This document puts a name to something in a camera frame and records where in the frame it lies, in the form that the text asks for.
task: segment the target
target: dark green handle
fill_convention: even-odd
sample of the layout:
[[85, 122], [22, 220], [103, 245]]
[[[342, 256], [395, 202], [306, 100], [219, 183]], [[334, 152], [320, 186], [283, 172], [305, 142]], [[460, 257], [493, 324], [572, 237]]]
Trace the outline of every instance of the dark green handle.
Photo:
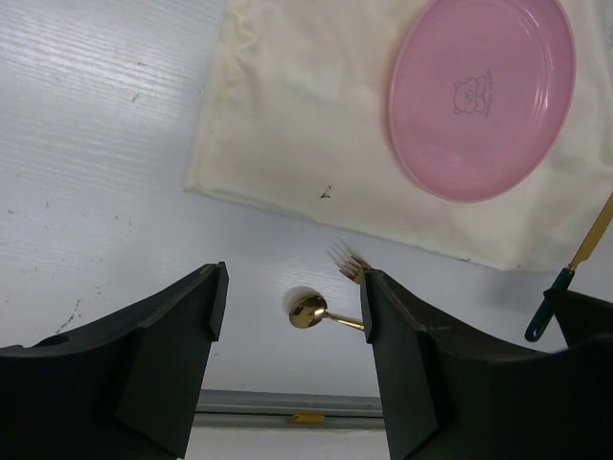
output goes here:
[[[553, 289], [566, 290], [571, 285], [571, 281], [575, 277], [575, 271], [569, 268], [564, 268], [557, 275], [556, 280], [552, 284]], [[533, 320], [530, 322], [524, 337], [529, 342], [536, 342], [547, 329], [549, 322], [554, 317], [554, 305], [547, 299], [543, 300], [534, 314]]]

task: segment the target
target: oval plate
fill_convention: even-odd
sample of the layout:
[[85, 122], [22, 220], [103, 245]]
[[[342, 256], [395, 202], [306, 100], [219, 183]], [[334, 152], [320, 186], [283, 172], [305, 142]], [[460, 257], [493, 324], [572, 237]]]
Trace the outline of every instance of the oval plate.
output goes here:
[[498, 196], [559, 135], [575, 86], [575, 43], [557, 0], [438, 0], [407, 37], [392, 80], [397, 156], [451, 201]]

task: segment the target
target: white fabric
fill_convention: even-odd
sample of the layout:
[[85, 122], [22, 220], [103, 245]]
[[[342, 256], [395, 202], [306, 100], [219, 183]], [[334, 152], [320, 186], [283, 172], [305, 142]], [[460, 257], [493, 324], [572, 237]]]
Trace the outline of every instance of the white fabric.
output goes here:
[[510, 192], [456, 204], [413, 185], [386, 141], [393, 62], [427, 0], [229, 0], [186, 187], [479, 264], [558, 269], [613, 190], [602, 2], [561, 3], [579, 69], [559, 139]]

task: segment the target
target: spoon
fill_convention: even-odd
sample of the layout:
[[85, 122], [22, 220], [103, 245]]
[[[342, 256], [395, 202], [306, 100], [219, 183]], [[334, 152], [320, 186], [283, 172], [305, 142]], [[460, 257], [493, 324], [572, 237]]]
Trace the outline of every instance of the spoon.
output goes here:
[[289, 322], [298, 329], [312, 328], [323, 319], [331, 319], [350, 328], [364, 331], [364, 324], [361, 321], [328, 311], [328, 304], [321, 295], [310, 294], [302, 297], [289, 311]]

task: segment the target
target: gold fork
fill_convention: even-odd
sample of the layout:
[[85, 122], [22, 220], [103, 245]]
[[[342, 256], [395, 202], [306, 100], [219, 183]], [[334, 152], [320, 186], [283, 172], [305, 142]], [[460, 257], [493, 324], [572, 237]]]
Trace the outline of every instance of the gold fork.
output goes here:
[[329, 255], [336, 266], [338, 266], [338, 271], [357, 285], [361, 285], [362, 281], [364, 281], [364, 271], [373, 268], [344, 241], [333, 246]]

